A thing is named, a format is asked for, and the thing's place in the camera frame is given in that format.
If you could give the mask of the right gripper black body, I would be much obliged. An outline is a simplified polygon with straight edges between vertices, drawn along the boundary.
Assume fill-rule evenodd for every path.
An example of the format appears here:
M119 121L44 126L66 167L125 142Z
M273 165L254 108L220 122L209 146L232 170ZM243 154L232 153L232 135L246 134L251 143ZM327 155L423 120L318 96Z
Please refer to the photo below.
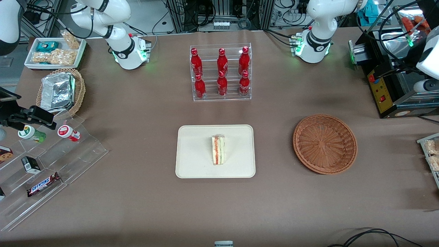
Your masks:
M0 87L0 120L1 125L10 128L21 128L22 124L13 122L12 117L21 113L21 107L17 103L20 95L14 94L3 87Z

